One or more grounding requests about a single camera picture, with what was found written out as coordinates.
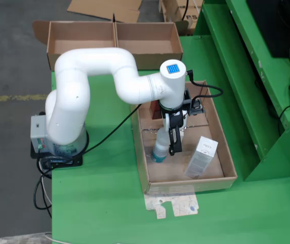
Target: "yellow floor marking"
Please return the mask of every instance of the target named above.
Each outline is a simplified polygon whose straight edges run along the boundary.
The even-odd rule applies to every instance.
[[[16,96],[0,96],[0,102],[6,101],[28,101],[28,100],[46,100],[47,94],[35,94],[35,95],[16,95]]]

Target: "small red object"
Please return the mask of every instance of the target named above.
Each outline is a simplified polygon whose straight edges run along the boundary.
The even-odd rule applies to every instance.
[[[152,119],[162,118],[159,101],[152,101],[150,105],[150,114]]]

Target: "blue square marker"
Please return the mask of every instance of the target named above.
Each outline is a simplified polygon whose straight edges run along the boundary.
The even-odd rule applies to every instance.
[[[180,71],[178,65],[168,65],[166,68],[169,74],[177,73]]]

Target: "green workbench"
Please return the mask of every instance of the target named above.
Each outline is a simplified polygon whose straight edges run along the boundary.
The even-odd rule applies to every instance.
[[[81,167],[54,170],[53,238],[72,243],[290,243],[290,178],[244,182],[259,157],[213,37],[181,37],[181,42],[183,62],[194,70],[195,80],[224,89],[214,102],[238,180],[228,190],[197,194],[197,215],[174,217],[167,202],[167,217],[158,220],[145,207],[128,120],[85,155]],[[85,123],[91,147],[130,113],[130,106],[118,98],[111,76],[90,78],[90,87]]]

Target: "plastic bottle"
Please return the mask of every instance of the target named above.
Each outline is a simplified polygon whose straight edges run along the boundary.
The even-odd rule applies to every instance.
[[[162,127],[158,130],[155,146],[151,158],[154,162],[162,163],[166,158],[170,146],[169,133]]]

